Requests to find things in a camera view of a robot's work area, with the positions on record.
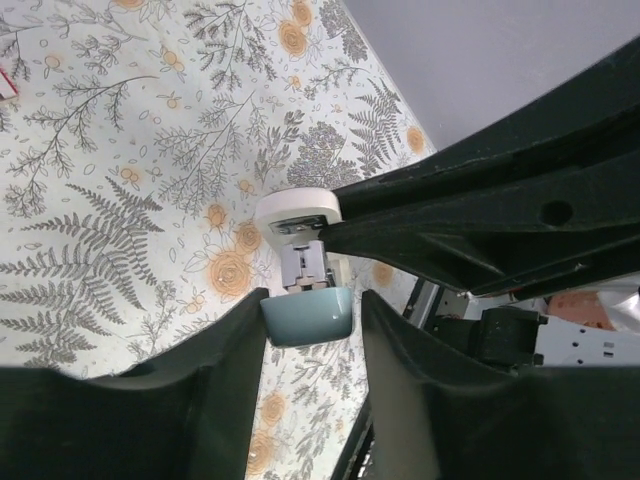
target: mechanism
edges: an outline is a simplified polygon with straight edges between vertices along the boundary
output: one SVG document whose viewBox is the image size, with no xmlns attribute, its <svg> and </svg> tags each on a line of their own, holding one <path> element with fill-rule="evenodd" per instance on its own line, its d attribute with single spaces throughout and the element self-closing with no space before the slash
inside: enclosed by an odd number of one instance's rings
<svg viewBox="0 0 640 480">
<path fill-rule="evenodd" d="M 349 260 L 327 254 L 320 231 L 342 221 L 335 194 L 320 188 L 275 192 L 256 208 L 254 223 L 280 252 L 285 295 L 261 302 L 271 342 L 299 347 L 353 332 Z"/>
</svg>

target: floral wallpaper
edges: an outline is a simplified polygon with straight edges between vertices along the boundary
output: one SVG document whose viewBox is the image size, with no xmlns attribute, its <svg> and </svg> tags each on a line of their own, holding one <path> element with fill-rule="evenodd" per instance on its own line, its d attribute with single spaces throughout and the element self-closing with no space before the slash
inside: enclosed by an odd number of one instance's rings
<svg viewBox="0 0 640 480">
<path fill-rule="evenodd" d="M 119 373 L 281 291 L 258 199 L 433 149 L 337 0 L 8 0 L 0 362 Z M 414 279 L 352 262 L 356 298 Z M 360 333 L 268 348 L 247 476 L 329 478 L 366 393 Z"/>
</svg>

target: hole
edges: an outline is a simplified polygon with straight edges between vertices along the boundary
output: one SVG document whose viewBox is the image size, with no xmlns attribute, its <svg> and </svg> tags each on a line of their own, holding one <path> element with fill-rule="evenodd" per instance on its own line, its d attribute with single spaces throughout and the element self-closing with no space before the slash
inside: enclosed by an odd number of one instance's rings
<svg viewBox="0 0 640 480">
<path fill-rule="evenodd" d="M 545 203 L 540 211 L 540 220 L 550 227 L 561 227 L 573 218 L 573 207 L 567 203 L 556 200 Z"/>
</svg>

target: wall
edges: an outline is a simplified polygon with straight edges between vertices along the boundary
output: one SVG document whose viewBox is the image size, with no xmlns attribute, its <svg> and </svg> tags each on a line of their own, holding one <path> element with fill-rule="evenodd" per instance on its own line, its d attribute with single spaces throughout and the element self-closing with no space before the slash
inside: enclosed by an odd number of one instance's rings
<svg viewBox="0 0 640 480">
<path fill-rule="evenodd" d="M 636 0 L 345 3 L 438 149 L 640 33 Z"/>
<path fill-rule="evenodd" d="M 281 291 L 262 196 L 433 151 L 338 0 L 0 3 L 20 91 L 0 104 L 1 364 L 86 378 L 157 355 Z M 356 312 L 363 289 L 402 308 L 415 282 L 352 268 Z M 358 332 L 267 347 L 249 477 L 331 476 L 362 355 Z"/>
</svg>

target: orange object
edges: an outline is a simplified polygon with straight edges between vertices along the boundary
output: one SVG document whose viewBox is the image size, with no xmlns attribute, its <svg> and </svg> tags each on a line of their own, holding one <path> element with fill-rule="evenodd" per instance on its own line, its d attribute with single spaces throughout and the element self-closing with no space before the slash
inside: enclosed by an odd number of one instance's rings
<svg viewBox="0 0 640 480">
<path fill-rule="evenodd" d="M 570 292 L 551 299 L 549 315 L 591 328 L 615 331 L 596 292 Z"/>
</svg>

